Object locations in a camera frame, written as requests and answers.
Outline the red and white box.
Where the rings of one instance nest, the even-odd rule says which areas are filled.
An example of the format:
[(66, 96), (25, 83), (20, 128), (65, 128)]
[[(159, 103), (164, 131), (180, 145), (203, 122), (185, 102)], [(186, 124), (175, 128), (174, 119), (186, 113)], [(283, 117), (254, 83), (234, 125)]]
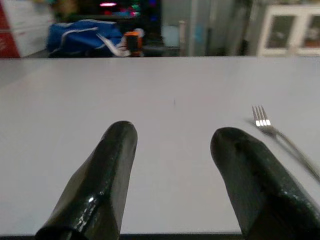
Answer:
[(54, 20), (48, 0), (0, 0), (0, 58), (45, 50)]

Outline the dark shelf with coloured lights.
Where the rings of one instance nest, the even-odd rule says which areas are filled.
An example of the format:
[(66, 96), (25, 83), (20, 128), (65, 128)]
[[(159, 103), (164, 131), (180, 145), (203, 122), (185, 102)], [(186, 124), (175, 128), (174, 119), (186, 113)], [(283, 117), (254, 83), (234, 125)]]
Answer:
[(122, 30), (160, 34), (162, 0), (48, 0), (59, 22), (92, 19), (116, 22)]

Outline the blue fabric bag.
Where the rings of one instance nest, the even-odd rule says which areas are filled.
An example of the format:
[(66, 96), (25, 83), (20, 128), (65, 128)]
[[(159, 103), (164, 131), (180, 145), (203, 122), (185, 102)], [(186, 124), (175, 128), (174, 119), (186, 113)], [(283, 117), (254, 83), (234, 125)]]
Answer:
[(52, 24), (46, 49), (50, 57), (128, 57), (124, 35), (113, 21), (83, 19)]

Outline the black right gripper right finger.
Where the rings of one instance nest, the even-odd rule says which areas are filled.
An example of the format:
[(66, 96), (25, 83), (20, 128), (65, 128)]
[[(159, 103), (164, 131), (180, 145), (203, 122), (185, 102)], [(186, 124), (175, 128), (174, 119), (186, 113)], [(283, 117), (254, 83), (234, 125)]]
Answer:
[(320, 240), (320, 205), (262, 141), (222, 127), (210, 152), (244, 240)]

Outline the orange and black device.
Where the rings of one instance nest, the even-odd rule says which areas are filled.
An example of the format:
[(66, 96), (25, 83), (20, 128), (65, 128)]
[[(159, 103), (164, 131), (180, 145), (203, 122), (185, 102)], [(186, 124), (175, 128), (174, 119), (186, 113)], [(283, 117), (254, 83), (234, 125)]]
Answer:
[(124, 34), (125, 46), (132, 57), (140, 57), (142, 53), (143, 40), (141, 34), (136, 31), (128, 31)]

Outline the grey metal locker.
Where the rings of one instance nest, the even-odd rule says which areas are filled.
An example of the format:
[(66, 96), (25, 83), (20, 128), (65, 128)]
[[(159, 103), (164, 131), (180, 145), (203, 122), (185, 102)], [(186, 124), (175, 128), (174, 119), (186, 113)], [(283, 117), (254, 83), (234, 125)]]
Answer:
[(254, 0), (161, 0), (166, 57), (241, 56)]

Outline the silver metal fork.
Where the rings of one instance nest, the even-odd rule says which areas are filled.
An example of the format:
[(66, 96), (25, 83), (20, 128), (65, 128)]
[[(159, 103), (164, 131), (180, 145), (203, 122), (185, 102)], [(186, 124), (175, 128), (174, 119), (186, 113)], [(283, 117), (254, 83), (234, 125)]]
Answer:
[(252, 105), (252, 120), (250, 123), (255, 129), (260, 131), (263, 135), (273, 139), (274, 141), (283, 141), (287, 152), (296, 158), (299, 164), (313, 177), (313, 179), (320, 186), (320, 165), (315, 163), (309, 156), (302, 151), (284, 132), (272, 124), (268, 117), (265, 108), (262, 105)]

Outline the white glass-door cabinet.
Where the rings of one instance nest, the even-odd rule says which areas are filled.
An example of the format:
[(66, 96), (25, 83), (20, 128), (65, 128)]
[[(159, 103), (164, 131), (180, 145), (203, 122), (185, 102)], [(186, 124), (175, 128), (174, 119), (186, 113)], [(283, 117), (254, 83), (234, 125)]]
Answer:
[(255, 54), (320, 57), (320, 3), (268, 5)]

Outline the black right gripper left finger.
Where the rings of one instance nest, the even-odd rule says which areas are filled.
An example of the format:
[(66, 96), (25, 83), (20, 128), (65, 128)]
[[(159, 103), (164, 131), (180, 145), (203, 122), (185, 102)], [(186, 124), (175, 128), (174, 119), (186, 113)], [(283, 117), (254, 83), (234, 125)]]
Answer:
[(35, 240), (119, 240), (138, 134), (113, 123), (71, 176)]

